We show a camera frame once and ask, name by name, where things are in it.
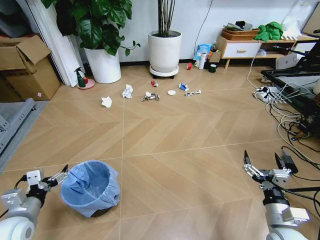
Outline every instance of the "potted plant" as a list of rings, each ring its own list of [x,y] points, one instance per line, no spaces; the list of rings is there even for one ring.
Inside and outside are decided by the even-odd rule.
[[[95,81],[109,84],[121,78],[118,48],[125,55],[140,47],[133,41],[131,47],[121,46],[125,36],[119,35],[126,20],[132,16],[130,0],[41,0],[48,8],[54,5],[56,24],[63,36],[75,35],[82,40]]]
[[[170,30],[175,4],[176,0],[158,0],[158,31],[148,35],[149,70],[153,78],[173,79],[179,71],[182,34]]]

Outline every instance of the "plant pot saucer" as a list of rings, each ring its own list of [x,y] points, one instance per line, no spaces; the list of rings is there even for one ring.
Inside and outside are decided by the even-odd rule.
[[[80,87],[78,84],[76,85],[78,89],[90,89],[96,84],[95,80],[88,78],[88,83],[85,85],[85,87]]]
[[[176,68],[173,70],[173,71],[170,71],[170,72],[159,72],[159,71],[156,71],[154,70],[151,65],[149,67],[149,71],[152,75],[154,76],[158,76],[158,77],[171,77],[171,76],[174,76],[176,75],[178,72],[179,72],[179,66],[177,65]]]

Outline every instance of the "herringbone floor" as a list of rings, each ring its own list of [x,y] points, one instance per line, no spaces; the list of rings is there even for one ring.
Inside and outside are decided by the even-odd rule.
[[[252,70],[256,85],[262,69]],[[153,88],[146,66],[129,66],[116,83],[88,90],[61,86],[0,176],[0,191],[27,169],[41,167],[50,176],[66,163],[71,168],[102,160],[119,172],[118,206],[86,219],[63,204],[57,187],[41,209],[36,240],[263,240],[263,194],[244,174],[243,154],[247,150],[258,168],[277,168],[274,152],[284,142],[264,105],[252,97],[248,71],[230,66],[212,74],[181,64],[175,79],[157,79]],[[184,97],[180,82],[202,94]],[[125,84],[133,86],[133,99],[122,99]],[[170,89],[177,94],[167,95]],[[146,91],[159,93],[160,101],[141,102]],[[106,96],[111,108],[101,106]],[[319,161],[317,153],[301,149]],[[293,158],[301,177],[319,178]],[[289,187],[316,185],[294,179]],[[316,239],[312,201],[288,197],[292,206],[308,209],[311,222],[299,231]]]

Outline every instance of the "shelf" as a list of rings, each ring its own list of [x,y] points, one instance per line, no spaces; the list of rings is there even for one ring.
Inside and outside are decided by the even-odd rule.
[[[279,43],[295,43],[296,41],[295,40],[268,40],[268,41],[258,41],[258,40],[228,40],[226,39],[225,37],[223,36],[218,36],[220,38],[222,38],[224,41],[226,41],[228,44],[231,44],[231,43],[261,43],[261,44],[279,44]]]
[[[285,55],[279,52],[269,51],[269,52],[266,52],[266,56],[256,56],[255,58],[256,59],[278,59],[278,58],[282,58],[283,56]]]

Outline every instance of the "crumpled paper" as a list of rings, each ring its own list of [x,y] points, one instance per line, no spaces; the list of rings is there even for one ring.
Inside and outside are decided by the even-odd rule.
[[[133,87],[131,85],[126,84],[125,89],[123,90],[122,97],[127,99],[132,99]]]
[[[111,98],[109,96],[102,97],[101,100],[102,100],[102,103],[101,103],[102,106],[105,106],[106,108],[110,108],[111,107],[112,100],[111,100]]]

